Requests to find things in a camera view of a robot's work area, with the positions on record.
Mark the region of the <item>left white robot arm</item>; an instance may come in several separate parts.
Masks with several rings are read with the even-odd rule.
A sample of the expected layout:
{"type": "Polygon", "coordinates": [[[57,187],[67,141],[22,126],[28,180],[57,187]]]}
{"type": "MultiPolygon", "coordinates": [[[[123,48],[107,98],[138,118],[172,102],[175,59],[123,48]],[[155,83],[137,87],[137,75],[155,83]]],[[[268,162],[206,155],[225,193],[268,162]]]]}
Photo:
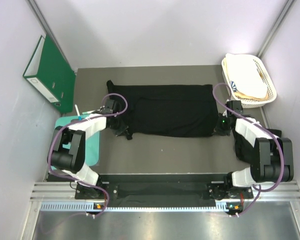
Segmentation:
{"type": "Polygon", "coordinates": [[[101,177],[87,164],[87,143],[105,129],[115,136],[128,136],[128,126],[118,116],[91,114],[73,120],[54,130],[47,163],[51,170],[57,169],[78,183],[77,191],[92,198],[104,193],[101,177]]]}

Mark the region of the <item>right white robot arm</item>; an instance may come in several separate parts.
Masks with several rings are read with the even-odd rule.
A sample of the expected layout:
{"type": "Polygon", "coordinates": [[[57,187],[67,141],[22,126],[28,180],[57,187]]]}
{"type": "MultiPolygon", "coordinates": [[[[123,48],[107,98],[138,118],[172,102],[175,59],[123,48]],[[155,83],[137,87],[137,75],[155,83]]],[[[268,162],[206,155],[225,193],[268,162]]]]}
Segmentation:
{"type": "Polygon", "coordinates": [[[229,172],[223,184],[211,185],[209,194],[216,200],[236,198],[245,190],[265,182],[290,182],[294,178],[293,144],[282,132],[263,128],[254,118],[219,114],[215,133],[233,134],[236,157],[249,167],[229,172]]]}

